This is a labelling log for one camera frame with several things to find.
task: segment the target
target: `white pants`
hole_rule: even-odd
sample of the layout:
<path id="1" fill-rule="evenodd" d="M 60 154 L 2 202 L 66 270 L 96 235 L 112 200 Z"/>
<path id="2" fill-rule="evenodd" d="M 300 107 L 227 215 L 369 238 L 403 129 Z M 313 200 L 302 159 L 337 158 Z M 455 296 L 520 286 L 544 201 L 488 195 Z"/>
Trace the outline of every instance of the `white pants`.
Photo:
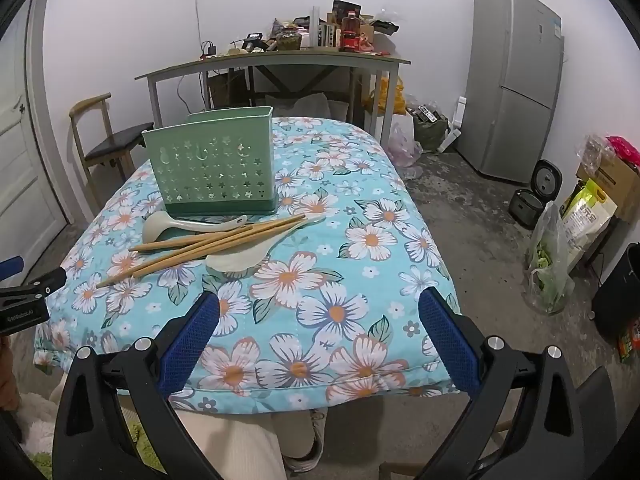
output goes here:
<path id="1" fill-rule="evenodd" d="M 59 403 L 66 374 L 49 397 Z M 126 419 L 135 417 L 128 396 L 119 396 Z M 308 410 L 256 415 L 176 411 L 189 436 L 225 480 L 286 480 L 282 455 L 311 450 L 314 430 Z"/>

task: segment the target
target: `black trash can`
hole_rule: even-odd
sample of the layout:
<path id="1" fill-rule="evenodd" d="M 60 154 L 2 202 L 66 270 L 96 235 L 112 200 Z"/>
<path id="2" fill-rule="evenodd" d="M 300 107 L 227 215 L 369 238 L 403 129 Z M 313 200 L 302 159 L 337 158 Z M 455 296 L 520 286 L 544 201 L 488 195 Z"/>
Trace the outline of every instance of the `black trash can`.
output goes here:
<path id="1" fill-rule="evenodd" d="M 604 339 L 616 340 L 640 317 L 640 246 L 629 244 L 613 272 L 591 301 L 594 321 Z"/>

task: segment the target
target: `gray refrigerator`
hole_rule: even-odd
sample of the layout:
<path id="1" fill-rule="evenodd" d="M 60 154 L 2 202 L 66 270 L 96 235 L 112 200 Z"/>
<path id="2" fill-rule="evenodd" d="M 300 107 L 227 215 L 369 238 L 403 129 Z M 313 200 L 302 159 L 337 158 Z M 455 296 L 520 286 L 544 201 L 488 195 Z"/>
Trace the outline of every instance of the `gray refrigerator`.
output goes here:
<path id="1" fill-rule="evenodd" d="M 538 0 L 474 0 L 456 149 L 480 173 L 530 181 L 551 127 L 563 52 L 562 21 Z"/>

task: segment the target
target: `white spoon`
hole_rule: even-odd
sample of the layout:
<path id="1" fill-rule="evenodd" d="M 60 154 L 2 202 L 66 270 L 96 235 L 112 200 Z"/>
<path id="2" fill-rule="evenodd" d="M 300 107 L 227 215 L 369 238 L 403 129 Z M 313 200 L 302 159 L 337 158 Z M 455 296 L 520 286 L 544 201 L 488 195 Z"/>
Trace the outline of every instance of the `white spoon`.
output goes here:
<path id="1" fill-rule="evenodd" d="M 222 224 L 210 224 L 208 222 L 178 220 L 169 216 L 167 211 L 156 211 L 145 220 L 145 224 L 142 226 L 142 243 L 150 244 L 155 242 L 162 232 L 169 227 L 177 227 L 185 231 L 196 231 L 197 233 L 217 233 L 219 231 L 231 231 L 231 229 L 240 227 L 245 223 L 246 215 Z"/>
<path id="2" fill-rule="evenodd" d="M 324 219 L 324 215 L 315 218 L 306 218 L 291 229 L 284 231 L 278 235 L 230 248 L 226 251 L 210 254 L 205 260 L 205 265 L 213 270 L 220 272 L 241 272 L 249 267 L 256 266 L 266 256 L 269 251 L 284 237 L 289 236 L 293 231 L 313 224 Z"/>

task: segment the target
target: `table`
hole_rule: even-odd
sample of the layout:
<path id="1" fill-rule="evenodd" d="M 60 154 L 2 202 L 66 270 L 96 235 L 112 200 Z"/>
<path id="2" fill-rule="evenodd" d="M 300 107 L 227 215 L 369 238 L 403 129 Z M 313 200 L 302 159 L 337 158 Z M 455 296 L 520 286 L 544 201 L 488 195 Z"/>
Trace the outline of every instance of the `table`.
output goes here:
<path id="1" fill-rule="evenodd" d="M 380 145 L 351 124 L 289 117 L 273 119 L 273 146 L 277 216 L 323 221 L 241 272 L 195 260 L 97 288 L 157 256 L 128 250 L 145 218 L 162 208 L 146 162 L 62 262 L 66 285 L 47 298 L 50 319 L 36 329 L 34 362 L 66 371 L 81 346 L 126 349 L 155 337 L 209 290 L 220 322 L 189 383 L 169 397 L 175 408 L 286 412 L 370 395 L 454 392 L 417 310 L 421 291 L 435 286 L 459 313 L 453 279 Z"/>
<path id="2" fill-rule="evenodd" d="M 380 81 L 383 72 L 388 72 L 389 88 L 395 88 L 398 81 L 398 69 L 401 64 L 411 64 L 411 61 L 390 56 L 372 56 L 357 52 L 336 52 L 332 50 L 283 50 L 277 52 L 259 52 L 250 54 L 236 54 L 234 56 L 220 56 L 210 59 L 199 59 L 180 65 L 170 66 L 154 72 L 138 76 L 136 79 L 146 78 L 151 98 L 151 109 L 156 128 L 162 128 L 162 115 L 158 101 L 159 81 L 181 77 L 189 74 L 201 73 L 207 80 L 207 72 L 211 70 L 227 70 L 231 68 L 264 67 L 275 65 L 321 65 L 346 66 L 363 68 L 376 75 L 374 103 L 380 99 Z M 382 121 L 380 144 L 386 147 L 391 131 L 391 118 L 394 112 L 395 92 L 388 92 L 386 96 L 385 115 Z M 376 131 L 377 114 L 372 114 L 370 134 Z"/>

